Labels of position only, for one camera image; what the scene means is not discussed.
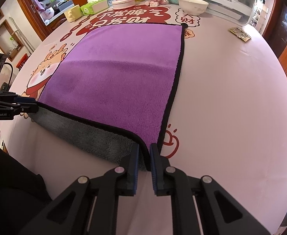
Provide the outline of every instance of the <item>snack packet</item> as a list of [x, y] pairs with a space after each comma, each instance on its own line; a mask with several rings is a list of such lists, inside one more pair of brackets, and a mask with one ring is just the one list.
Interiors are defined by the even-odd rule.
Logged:
[[235, 34], [238, 38], [242, 39], [244, 42], [251, 39], [251, 36], [239, 27], [230, 28], [229, 31]]

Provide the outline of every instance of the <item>black towel border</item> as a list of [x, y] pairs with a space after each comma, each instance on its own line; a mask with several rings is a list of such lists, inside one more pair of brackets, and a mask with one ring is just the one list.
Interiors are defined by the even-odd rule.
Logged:
[[[128, 24], [160, 24], [160, 25], [179, 26], [179, 24], [153, 23], [153, 22], [128, 23]], [[185, 51], [185, 38], [184, 38], [184, 36], [185, 36], [185, 29], [188, 27], [188, 25], [186, 23], [182, 23], [181, 26], [182, 26], [181, 50], [180, 50], [180, 55], [178, 57], [178, 62], [177, 62], [177, 67], [176, 67], [176, 71], [175, 71], [173, 86], [172, 86], [172, 89], [171, 89], [171, 92], [170, 92], [170, 95], [169, 95], [168, 102], [167, 102], [167, 104], [165, 106], [163, 119], [162, 119], [161, 126], [160, 126], [160, 133], [159, 133], [159, 137], [158, 137], [158, 141], [157, 141], [157, 147], [158, 147], [159, 153], [161, 153], [163, 140], [164, 140], [165, 132], [166, 132], [166, 128], [167, 128], [167, 122], [168, 122], [168, 119], [169, 119], [169, 116], [170, 116], [172, 105], [173, 105], [173, 102], [174, 102], [174, 99], [175, 99], [175, 95], [176, 95], [176, 92], [177, 92], [179, 78], [180, 78], [180, 75], [181, 75], [181, 67], [182, 67], [184, 51]], [[133, 140], [134, 142], [136, 142], [140, 146], [140, 149], [141, 149], [141, 152], [142, 152], [142, 155], [143, 155], [144, 164], [146, 166], [147, 171], [151, 171], [150, 154], [149, 154], [148, 147], [146, 146], [146, 144], [144, 143], [142, 138], [139, 137], [137, 134], [135, 134], [135, 133], [133, 133], [131, 131], [122, 129], [122, 128], [118, 128], [118, 127], [115, 127], [115, 126], [110, 126], [110, 125], [98, 123], [98, 122], [95, 122], [95, 121], [91, 121], [91, 120], [88, 120], [88, 119], [85, 119], [85, 118], [74, 116], [72, 114], [69, 114], [69, 113], [63, 112], [61, 110], [58, 110], [56, 108], [50, 107], [50, 106], [48, 106], [48, 105], [46, 105], [46, 104], [44, 104], [42, 102], [39, 102], [39, 101], [37, 101], [37, 104], [38, 104], [39, 107], [47, 109], [47, 110], [49, 110], [51, 112], [54, 112], [54, 113], [56, 113], [56, 114], [58, 114], [60, 116], [72, 119], [74, 121], [77, 121], [77, 122], [80, 122], [80, 123], [83, 123], [83, 124], [86, 124], [86, 125], [90, 125], [90, 126], [96, 127], [96, 128], [102, 129], [102, 130], [105, 130], [107, 132], [113, 132], [113, 133], [119, 134], [121, 136], [124, 136], [126, 138], [129, 138], [129, 139]]]

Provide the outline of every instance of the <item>microfiber cloth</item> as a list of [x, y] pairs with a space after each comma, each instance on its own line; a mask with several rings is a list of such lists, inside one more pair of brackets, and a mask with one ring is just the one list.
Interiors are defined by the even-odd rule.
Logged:
[[177, 90], [185, 27], [128, 23], [91, 31], [60, 63], [30, 117], [116, 163], [136, 142], [149, 169], [148, 148], [157, 142], [161, 150]]

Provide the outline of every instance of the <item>tablecloth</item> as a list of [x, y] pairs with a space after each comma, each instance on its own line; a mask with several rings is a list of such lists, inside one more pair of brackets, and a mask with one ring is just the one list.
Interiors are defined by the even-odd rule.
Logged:
[[[207, 13], [187, 15], [177, 5], [109, 9], [52, 32], [10, 91], [38, 98], [60, 61], [88, 32], [129, 22], [189, 26], [161, 154], [190, 176], [212, 176], [274, 234], [287, 212], [287, 78], [252, 26], [244, 27], [252, 39], [243, 42], [228, 31], [236, 24]], [[27, 114], [0, 121], [0, 129], [9, 154], [40, 173], [53, 198], [79, 176], [101, 176], [116, 166], [57, 138]], [[149, 172], [139, 173], [135, 197], [121, 197], [117, 222], [117, 234], [172, 234], [170, 198], [153, 194]]]

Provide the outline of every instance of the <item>wooden door frame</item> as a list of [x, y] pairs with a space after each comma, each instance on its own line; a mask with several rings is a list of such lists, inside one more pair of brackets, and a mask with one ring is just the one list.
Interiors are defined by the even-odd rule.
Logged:
[[42, 41], [44, 41], [44, 39], [46, 39], [50, 35], [51, 31], [44, 24], [37, 10], [34, 9], [32, 0], [17, 0], [17, 1], [22, 11], [24, 12], [27, 20], [29, 21], [30, 25], [35, 30], [36, 34]]
[[267, 41], [269, 40], [277, 21], [279, 20], [282, 10], [284, 7], [283, 0], [274, 0], [272, 12], [270, 14], [270, 18], [268, 19], [268, 24], [265, 27], [265, 30], [262, 34], [262, 37]]

